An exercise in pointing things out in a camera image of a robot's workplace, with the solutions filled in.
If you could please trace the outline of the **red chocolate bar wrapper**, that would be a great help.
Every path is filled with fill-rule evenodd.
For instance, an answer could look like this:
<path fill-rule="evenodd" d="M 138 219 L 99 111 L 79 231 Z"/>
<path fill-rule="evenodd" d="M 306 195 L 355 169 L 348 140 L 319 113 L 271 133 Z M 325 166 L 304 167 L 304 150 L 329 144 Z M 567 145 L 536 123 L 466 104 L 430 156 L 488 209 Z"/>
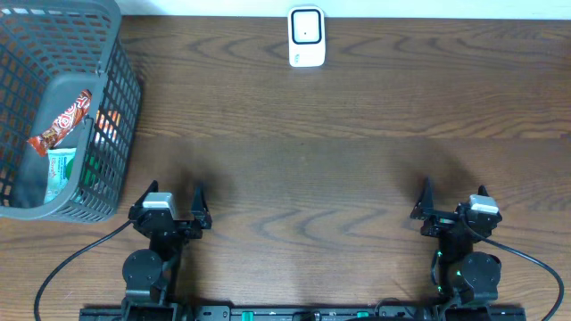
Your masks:
<path fill-rule="evenodd" d="M 87 116 L 92 101 L 88 89 L 80 92 L 71 107 L 60 114 L 42 134 L 28 139 L 29 145 L 40 157 L 45 157 Z"/>

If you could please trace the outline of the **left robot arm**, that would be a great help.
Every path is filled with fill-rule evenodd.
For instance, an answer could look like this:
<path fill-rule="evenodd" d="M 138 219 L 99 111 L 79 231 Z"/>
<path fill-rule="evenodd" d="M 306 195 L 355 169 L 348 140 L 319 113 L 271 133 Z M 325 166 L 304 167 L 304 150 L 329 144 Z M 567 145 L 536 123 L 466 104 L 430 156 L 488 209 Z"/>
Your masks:
<path fill-rule="evenodd" d="M 192 308 L 176 302 L 175 290 L 184 247 L 202 238 L 203 230 L 212 225 L 201 185 L 194 188 L 191 214 L 191 219 L 178 218 L 173 195 L 161 193 L 157 181 L 131 206 L 129 221 L 150 243 L 131 253 L 123 264 L 126 291 L 119 320 L 194 319 Z"/>

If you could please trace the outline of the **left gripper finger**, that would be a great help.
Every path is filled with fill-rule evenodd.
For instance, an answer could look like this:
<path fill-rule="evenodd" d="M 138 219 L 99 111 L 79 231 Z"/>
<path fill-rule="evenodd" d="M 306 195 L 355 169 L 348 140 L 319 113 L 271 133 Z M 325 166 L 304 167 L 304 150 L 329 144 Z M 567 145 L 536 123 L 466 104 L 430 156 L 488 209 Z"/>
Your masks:
<path fill-rule="evenodd" d="M 139 199 L 133 204 L 136 209 L 143 208 L 143 202 L 149 193 L 156 193 L 158 191 L 158 182 L 153 180 L 152 183 L 147 187 L 144 193 L 139 197 Z"/>
<path fill-rule="evenodd" d="M 207 206 L 203 185 L 198 185 L 194 189 L 191 213 L 194 219 L 200 224 L 201 229 L 211 229 L 212 218 Z"/>

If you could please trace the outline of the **teal wet wipes pack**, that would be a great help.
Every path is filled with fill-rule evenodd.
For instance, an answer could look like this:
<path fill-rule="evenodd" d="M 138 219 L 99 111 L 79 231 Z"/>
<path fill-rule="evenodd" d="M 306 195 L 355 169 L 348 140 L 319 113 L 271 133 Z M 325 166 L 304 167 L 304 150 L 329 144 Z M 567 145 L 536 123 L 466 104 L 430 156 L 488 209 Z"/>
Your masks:
<path fill-rule="evenodd" d="M 75 148 L 48 151 L 48 175 L 44 203 L 54 200 L 68 184 L 75 155 Z"/>

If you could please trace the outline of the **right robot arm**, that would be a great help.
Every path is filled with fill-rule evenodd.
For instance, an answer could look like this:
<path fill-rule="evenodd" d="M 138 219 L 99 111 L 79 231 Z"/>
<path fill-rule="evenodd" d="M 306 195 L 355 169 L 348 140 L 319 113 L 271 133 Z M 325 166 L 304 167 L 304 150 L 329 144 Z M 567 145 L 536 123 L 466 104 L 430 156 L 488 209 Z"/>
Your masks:
<path fill-rule="evenodd" d="M 433 307 L 435 318 L 489 320 L 488 305 L 498 299 L 501 261 L 475 251 L 474 244 L 489 237 L 502 221 L 496 201 L 482 185 L 455 210 L 438 210 L 432 184 L 425 179 L 410 217 L 423 222 L 423 236 L 438 240 L 431 267 L 431 280 L 439 293 L 439 302 Z"/>

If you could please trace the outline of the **orange tissue pack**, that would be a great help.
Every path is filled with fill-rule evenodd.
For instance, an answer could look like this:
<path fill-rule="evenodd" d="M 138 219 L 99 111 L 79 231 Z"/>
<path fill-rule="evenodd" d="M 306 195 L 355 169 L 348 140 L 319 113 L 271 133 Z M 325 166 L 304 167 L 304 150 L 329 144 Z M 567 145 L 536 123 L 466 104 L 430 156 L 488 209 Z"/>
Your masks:
<path fill-rule="evenodd" d="M 120 120 L 121 120 L 121 115 L 118 111 L 108 111 L 106 116 L 102 116 L 100 111 L 96 114 L 97 127 L 112 142 L 115 142 L 118 137 Z"/>

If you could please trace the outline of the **green lid jar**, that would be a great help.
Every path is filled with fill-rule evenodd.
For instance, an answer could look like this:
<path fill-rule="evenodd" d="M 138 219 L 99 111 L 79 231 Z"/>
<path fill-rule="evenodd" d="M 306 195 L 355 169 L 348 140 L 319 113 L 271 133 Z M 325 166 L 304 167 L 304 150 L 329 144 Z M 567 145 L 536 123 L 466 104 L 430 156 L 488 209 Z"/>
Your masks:
<path fill-rule="evenodd" d="M 74 158 L 71 158 L 65 168 L 65 177 L 67 179 L 70 179 L 73 165 L 74 165 Z M 85 169 L 85 173 L 82 175 L 84 185 L 89 185 L 89 186 L 95 185 L 96 181 L 95 172 L 98 169 L 99 169 L 99 160 L 95 156 L 90 156 L 88 167 Z"/>

